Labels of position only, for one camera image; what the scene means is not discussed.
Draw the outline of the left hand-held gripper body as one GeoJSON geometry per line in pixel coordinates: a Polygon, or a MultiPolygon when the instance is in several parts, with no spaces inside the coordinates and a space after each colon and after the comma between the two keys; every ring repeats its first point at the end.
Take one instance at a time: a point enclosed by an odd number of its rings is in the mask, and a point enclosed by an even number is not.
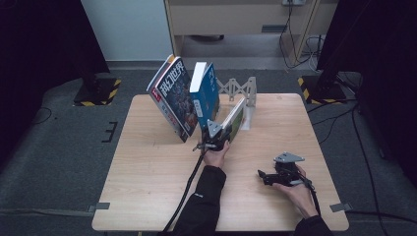
{"type": "Polygon", "coordinates": [[[202,129],[202,139],[194,149],[210,149],[219,151],[223,149],[225,141],[222,136],[222,125],[208,120],[207,125],[202,129]]]}

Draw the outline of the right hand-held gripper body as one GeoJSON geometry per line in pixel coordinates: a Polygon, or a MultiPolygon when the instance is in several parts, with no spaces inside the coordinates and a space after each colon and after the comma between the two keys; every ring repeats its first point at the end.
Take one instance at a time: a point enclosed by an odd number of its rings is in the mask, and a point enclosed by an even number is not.
{"type": "Polygon", "coordinates": [[[275,161],[274,168],[278,175],[279,184],[292,187],[302,183],[296,162],[304,161],[304,157],[285,151],[273,160],[275,161]]]}

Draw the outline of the white board book with sun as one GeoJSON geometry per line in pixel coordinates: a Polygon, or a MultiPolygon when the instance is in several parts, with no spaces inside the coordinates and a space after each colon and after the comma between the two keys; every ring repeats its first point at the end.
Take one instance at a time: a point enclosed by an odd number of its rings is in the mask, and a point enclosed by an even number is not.
{"type": "Polygon", "coordinates": [[[244,110],[246,107],[246,99],[242,97],[237,104],[231,109],[228,116],[225,118],[225,120],[222,123],[222,137],[225,138],[225,130],[228,127],[232,127],[233,131],[231,134],[232,142],[234,138],[236,137],[242,122],[244,121],[245,115],[244,110]]]}

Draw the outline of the blue book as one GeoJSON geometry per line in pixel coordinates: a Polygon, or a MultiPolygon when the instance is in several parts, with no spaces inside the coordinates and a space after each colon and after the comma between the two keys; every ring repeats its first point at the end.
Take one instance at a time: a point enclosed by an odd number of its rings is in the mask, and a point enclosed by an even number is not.
{"type": "Polygon", "coordinates": [[[196,63],[189,92],[198,116],[199,125],[203,129],[207,126],[208,120],[215,120],[219,109],[217,77],[212,63],[196,63]]]}

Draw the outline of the white spine dark cover magazine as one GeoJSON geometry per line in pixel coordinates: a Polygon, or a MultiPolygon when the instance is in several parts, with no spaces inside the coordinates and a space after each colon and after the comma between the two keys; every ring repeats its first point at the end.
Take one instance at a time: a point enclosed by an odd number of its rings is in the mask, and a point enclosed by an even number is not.
{"type": "Polygon", "coordinates": [[[171,112],[171,121],[182,129],[185,139],[191,137],[198,123],[190,96],[191,78],[181,57],[174,57],[155,85],[155,92],[171,112]]]}

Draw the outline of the white metal book rack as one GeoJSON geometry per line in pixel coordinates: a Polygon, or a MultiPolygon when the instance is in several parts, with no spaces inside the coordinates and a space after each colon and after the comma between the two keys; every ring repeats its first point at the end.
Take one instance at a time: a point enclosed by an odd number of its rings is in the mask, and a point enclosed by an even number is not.
{"type": "Polygon", "coordinates": [[[239,95],[242,95],[246,99],[246,108],[244,110],[245,120],[243,121],[242,129],[249,130],[257,101],[256,78],[250,77],[243,85],[240,85],[234,78],[229,79],[226,83],[217,81],[217,85],[218,93],[226,94],[230,102],[233,102],[239,95]]]}

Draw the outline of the red and grey magazine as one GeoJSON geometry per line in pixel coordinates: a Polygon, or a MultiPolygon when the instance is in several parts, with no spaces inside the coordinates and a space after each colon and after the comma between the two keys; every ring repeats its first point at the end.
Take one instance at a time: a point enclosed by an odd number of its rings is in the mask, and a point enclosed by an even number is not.
{"type": "Polygon", "coordinates": [[[147,87],[147,92],[159,108],[162,115],[165,117],[167,122],[174,129],[175,134],[180,138],[180,140],[185,143],[188,139],[188,135],[185,130],[180,126],[177,119],[174,117],[174,114],[168,109],[168,105],[165,101],[162,100],[161,96],[156,91],[157,83],[162,79],[162,76],[168,70],[172,62],[174,61],[175,56],[173,54],[169,55],[166,60],[163,62],[161,67],[158,69],[156,74],[153,76],[152,80],[149,82],[147,87]]]}

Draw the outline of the person's left hand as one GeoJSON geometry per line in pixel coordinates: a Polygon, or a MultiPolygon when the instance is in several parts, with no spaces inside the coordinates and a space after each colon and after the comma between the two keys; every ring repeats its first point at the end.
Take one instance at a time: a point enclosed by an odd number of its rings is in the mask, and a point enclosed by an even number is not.
{"type": "Polygon", "coordinates": [[[229,141],[224,143],[223,149],[219,151],[208,150],[204,155],[205,165],[222,168],[224,165],[225,155],[229,150],[229,141]]]}

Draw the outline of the person's right hand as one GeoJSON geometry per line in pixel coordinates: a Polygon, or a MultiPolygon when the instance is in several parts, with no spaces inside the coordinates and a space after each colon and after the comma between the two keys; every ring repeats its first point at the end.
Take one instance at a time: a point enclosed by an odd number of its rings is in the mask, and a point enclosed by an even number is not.
{"type": "Polygon", "coordinates": [[[304,184],[287,187],[274,183],[272,186],[283,193],[296,206],[304,219],[319,214],[313,202],[311,191],[304,184]]]}

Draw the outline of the grey tape strip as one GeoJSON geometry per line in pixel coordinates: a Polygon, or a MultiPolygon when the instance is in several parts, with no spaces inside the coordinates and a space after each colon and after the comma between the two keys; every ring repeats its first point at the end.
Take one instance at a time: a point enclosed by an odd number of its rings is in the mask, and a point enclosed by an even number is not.
{"type": "Polygon", "coordinates": [[[332,212],[338,211],[350,211],[353,209],[353,206],[350,203],[339,203],[330,206],[332,212]]]}
{"type": "Polygon", "coordinates": [[[96,203],[88,207],[88,212],[96,212],[98,209],[109,209],[110,203],[96,203]]]}

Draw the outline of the black yellow striped stand base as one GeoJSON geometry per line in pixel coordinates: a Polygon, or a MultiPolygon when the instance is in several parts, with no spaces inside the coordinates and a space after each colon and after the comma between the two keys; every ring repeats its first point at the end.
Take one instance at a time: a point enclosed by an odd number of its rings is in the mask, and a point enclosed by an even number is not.
{"type": "Polygon", "coordinates": [[[340,85],[323,81],[320,76],[302,76],[297,79],[308,104],[328,104],[346,101],[340,85]]]}
{"type": "Polygon", "coordinates": [[[105,78],[97,79],[95,88],[88,88],[82,85],[74,98],[75,106],[96,106],[109,105],[115,97],[119,86],[120,79],[105,78]]]}

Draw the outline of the black tape floor mark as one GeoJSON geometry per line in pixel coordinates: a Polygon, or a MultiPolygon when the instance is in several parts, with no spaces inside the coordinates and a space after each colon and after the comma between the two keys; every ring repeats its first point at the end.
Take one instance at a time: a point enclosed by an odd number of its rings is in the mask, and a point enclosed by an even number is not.
{"type": "Polygon", "coordinates": [[[110,128],[105,130],[105,133],[107,134],[107,137],[102,140],[103,143],[111,143],[114,137],[114,134],[117,130],[118,122],[117,121],[111,121],[109,123],[110,128]]]}

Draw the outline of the light wooden office desk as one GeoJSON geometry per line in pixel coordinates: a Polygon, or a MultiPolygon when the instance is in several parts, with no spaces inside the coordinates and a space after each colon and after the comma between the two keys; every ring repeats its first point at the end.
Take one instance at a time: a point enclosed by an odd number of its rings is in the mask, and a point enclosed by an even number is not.
{"type": "Polygon", "coordinates": [[[282,0],[164,0],[173,52],[186,35],[280,33],[284,55],[301,62],[307,39],[328,32],[339,0],[307,0],[301,7],[282,0]]]}

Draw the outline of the black curtain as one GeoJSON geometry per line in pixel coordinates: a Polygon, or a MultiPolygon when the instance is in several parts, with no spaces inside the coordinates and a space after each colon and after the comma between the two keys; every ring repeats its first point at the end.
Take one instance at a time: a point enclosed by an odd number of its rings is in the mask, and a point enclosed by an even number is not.
{"type": "Polygon", "coordinates": [[[81,0],[0,0],[0,167],[49,89],[108,71],[81,0]]]}
{"type": "Polygon", "coordinates": [[[417,0],[339,0],[318,68],[363,78],[360,107],[385,157],[417,185],[417,0]]]}

